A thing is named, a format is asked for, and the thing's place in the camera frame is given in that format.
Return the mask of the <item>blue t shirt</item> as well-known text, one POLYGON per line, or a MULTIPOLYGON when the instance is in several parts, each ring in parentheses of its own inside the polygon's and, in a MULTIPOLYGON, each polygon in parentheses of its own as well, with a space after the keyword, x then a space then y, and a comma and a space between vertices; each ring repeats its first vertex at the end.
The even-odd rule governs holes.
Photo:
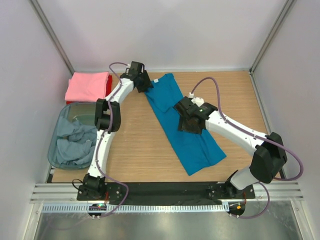
POLYGON ((174 75, 167 73, 152 85, 146 98, 186 173, 191 176, 224 160, 227 155, 208 130, 202 134, 178 130, 180 115, 174 105, 183 94, 174 75))

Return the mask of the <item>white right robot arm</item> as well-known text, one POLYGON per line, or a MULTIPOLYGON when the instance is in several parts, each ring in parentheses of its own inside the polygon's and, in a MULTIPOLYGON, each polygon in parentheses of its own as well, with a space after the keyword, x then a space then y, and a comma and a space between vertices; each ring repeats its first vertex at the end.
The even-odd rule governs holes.
POLYGON ((251 157, 251 164, 235 171, 223 184, 224 193, 237 198, 244 189, 261 182, 269 184, 287 162, 279 134, 255 131, 227 117, 218 107, 202 98, 183 97, 174 105, 179 114, 178 130, 192 134, 204 131, 217 133, 242 147, 251 157))

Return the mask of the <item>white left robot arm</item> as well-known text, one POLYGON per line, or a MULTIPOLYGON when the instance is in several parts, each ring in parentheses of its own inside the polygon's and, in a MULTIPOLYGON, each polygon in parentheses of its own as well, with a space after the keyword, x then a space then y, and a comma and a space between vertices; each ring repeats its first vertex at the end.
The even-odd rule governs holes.
POLYGON ((106 195, 105 180, 109 177, 105 171, 112 141, 122 123, 121 104, 134 89, 143 93, 153 87, 145 65, 141 62, 132 61, 117 78, 116 87, 95 104, 96 146, 87 174, 79 186, 78 200, 101 200, 106 195))

